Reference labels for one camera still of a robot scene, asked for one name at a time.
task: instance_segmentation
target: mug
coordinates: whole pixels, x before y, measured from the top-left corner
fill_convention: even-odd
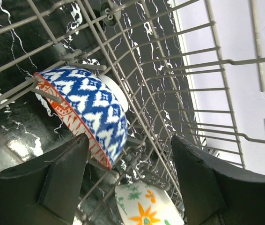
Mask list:
[[[62,98],[61,104],[47,101],[75,136],[88,136],[91,156],[111,169],[128,133],[128,102],[118,85],[106,76],[97,77],[73,66],[37,72],[34,76],[40,90]]]
[[[125,225],[182,225],[166,191],[146,183],[115,187],[117,207]]]

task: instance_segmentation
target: orange flower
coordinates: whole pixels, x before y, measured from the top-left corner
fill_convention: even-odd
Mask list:
[[[146,198],[150,198],[151,202],[152,202],[152,203],[155,203],[156,200],[155,200],[155,195],[153,194],[153,192],[150,191],[150,190],[147,190],[147,192],[148,192],[148,194],[145,195],[145,197],[146,197]]]
[[[138,206],[139,206],[140,216],[129,218],[132,221],[138,222],[137,225],[154,225],[155,223],[158,223],[161,221],[160,219],[155,218],[155,215],[157,213],[156,211],[150,212],[151,206],[146,211],[144,211],[142,205],[139,202],[138,202]]]

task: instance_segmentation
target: black marble countertop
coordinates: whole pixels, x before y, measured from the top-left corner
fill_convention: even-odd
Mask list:
[[[128,0],[116,0],[115,2],[120,5],[127,1]],[[48,10],[55,2],[57,1],[34,0],[34,3],[37,5],[40,12]],[[99,9],[102,1],[92,0],[89,2],[93,9]],[[146,4],[151,15],[161,13],[170,7],[166,0],[147,0]],[[0,28],[32,15],[34,15],[34,12],[25,0],[18,0],[17,2],[15,0],[0,0]],[[56,37],[59,37],[85,23],[85,20],[76,3],[62,6],[50,14],[50,16],[45,17],[45,20]],[[133,4],[122,12],[121,23],[124,28],[134,25],[142,20],[145,20],[145,14],[140,3]],[[155,20],[154,25],[160,37],[176,32],[174,19],[171,14],[164,15],[158,20]],[[105,27],[105,35],[107,38],[114,36],[118,32],[119,27],[117,26],[114,28]],[[127,32],[127,37],[131,41],[132,45],[135,46],[152,40],[153,33],[149,24],[146,23]],[[50,38],[38,20],[1,34],[0,67],[24,55],[25,53],[46,44],[49,39]],[[97,42],[88,29],[81,30],[69,36],[68,38],[62,40],[61,43],[68,50],[81,49],[83,52],[89,52],[97,47]],[[120,57],[127,51],[126,43],[121,36],[113,40],[110,44],[117,57]],[[176,37],[166,39],[162,41],[161,44],[167,55],[180,53],[180,47]],[[139,62],[145,62],[161,57],[158,51],[158,46],[155,43],[135,49],[134,53]],[[121,65],[125,74],[129,74],[135,67],[135,65],[131,63],[130,57],[131,56],[128,55],[121,60]],[[0,73],[0,95],[23,82],[25,77],[30,77],[34,74],[34,72],[42,71],[48,68],[58,60],[58,56],[54,49],[50,47],[16,64],[15,66],[2,71]],[[100,51],[91,55],[90,58],[84,59],[84,61],[87,63],[108,66],[105,57]],[[168,65],[170,67],[180,67],[183,65],[182,58],[168,60]],[[153,79],[148,82],[152,92],[172,90],[169,78],[162,78],[165,74],[162,71],[163,67],[164,65],[162,62],[148,63],[142,66],[145,78],[152,76],[161,77],[160,79]],[[107,75],[114,78],[114,75],[111,72],[108,72]],[[186,77],[174,77],[174,80],[179,89],[188,88]],[[129,83],[133,90],[138,89],[141,82],[142,80],[137,72],[129,78]],[[184,92],[181,93],[181,96],[185,108],[192,109],[190,94],[188,92]],[[142,87],[137,95],[139,103],[144,103],[148,97],[149,94],[147,90]],[[175,94],[158,94],[155,96],[155,100],[159,109],[179,108]],[[145,115],[150,124],[153,122],[153,118],[156,114],[157,111],[155,107],[153,104],[149,103],[145,108]],[[184,121],[182,112],[169,111],[161,112],[161,114],[165,120],[168,121]],[[131,109],[127,112],[126,116],[129,121],[132,121],[135,117]],[[193,113],[189,113],[188,116],[190,121],[194,121]],[[153,125],[154,131],[158,133],[161,126],[161,123],[156,122]],[[179,123],[170,123],[168,125],[168,130],[170,132],[190,132],[186,125]],[[0,111],[0,131],[8,138],[9,147],[17,150],[25,160],[29,160],[30,158],[50,151],[72,138],[71,132],[62,123],[61,119],[55,114],[46,100],[32,92],[29,92]],[[145,135],[143,130],[140,128],[133,128],[129,131],[129,133],[137,138],[144,137]],[[190,136],[186,135],[185,137],[187,140],[192,141]],[[162,132],[159,138],[165,139],[166,133]],[[140,151],[142,154],[146,155],[146,147],[140,149]],[[5,153],[0,146],[0,171],[14,165],[16,165],[16,162],[7,153]],[[101,172],[96,171],[96,169],[92,166],[87,166],[82,191],[88,192],[88,190],[96,182],[96,179],[98,179],[100,173]],[[109,185],[103,185],[103,187],[99,187],[95,195],[99,199],[102,198],[103,194],[108,191],[108,186]],[[89,199],[89,204],[96,204],[97,197]]]

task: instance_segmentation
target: blue and white patterned bowl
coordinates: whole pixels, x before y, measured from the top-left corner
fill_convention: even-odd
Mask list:
[[[47,100],[74,135],[89,135],[92,156],[111,169],[127,140],[125,112],[111,89],[79,67],[59,67],[34,76],[42,91],[63,99],[61,104]]]

